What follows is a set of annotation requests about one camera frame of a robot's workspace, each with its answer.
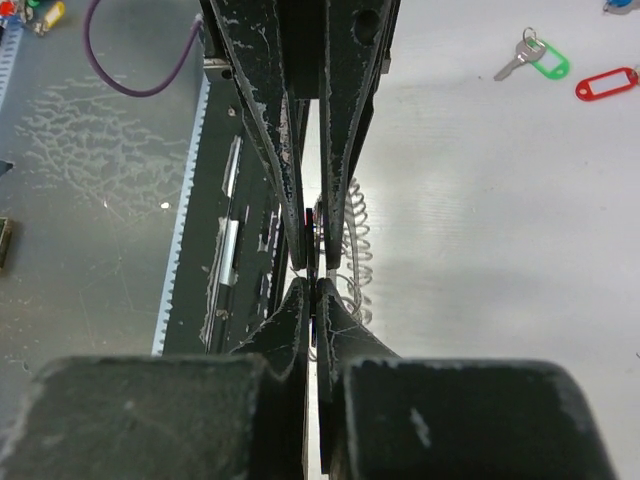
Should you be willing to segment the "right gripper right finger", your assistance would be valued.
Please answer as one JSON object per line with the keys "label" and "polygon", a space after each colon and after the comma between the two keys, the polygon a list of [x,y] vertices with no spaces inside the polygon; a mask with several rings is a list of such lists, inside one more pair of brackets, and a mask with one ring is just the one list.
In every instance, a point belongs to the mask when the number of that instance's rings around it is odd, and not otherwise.
{"label": "right gripper right finger", "polygon": [[586,398],[557,364],[402,358],[316,287],[322,472],[332,479],[612,479]]}

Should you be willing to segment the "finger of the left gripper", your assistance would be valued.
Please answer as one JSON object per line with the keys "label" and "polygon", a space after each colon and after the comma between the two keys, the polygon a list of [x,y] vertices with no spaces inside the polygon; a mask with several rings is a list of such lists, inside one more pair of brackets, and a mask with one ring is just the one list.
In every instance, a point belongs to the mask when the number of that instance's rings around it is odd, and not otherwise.
{"label": "finger of the left gripper", "polygon": [[327,1],[320,74],[321,179],[327,267],[341,264],[346,195],[373,116],[400,3]]}
{"label": "finger of the left gripper", "polygon": [[276,1],[212,1],[245,121],[281,204],[292,267],[306,267],[304,203],[295,99],[287,85]]}

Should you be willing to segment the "metal disc with keyrings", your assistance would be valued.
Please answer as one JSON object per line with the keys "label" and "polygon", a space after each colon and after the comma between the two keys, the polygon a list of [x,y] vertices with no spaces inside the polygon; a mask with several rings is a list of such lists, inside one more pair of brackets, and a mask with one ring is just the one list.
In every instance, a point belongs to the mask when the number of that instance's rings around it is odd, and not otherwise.
{"label": "metal disc with keyrings", "polygon": [[348,186],[345,204],[344,229],[341,240],[342,264],[329,270],[329,278],[336,284],[347,312],[360,324],[371,323],[372,301],[364,292],[373,281],[373,259],[369,239],[370,225],[367,203],[361,185],[353,177]]}

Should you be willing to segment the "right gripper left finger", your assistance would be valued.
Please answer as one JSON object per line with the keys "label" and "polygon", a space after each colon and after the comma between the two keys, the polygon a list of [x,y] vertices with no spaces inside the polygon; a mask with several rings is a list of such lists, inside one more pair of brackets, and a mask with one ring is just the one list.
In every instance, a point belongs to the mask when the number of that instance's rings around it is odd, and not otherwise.
{"label": "right gripper left finger", "polygon": [[309,286],[222,355],[58,359],[32,380],[5,479],[302,479]]}

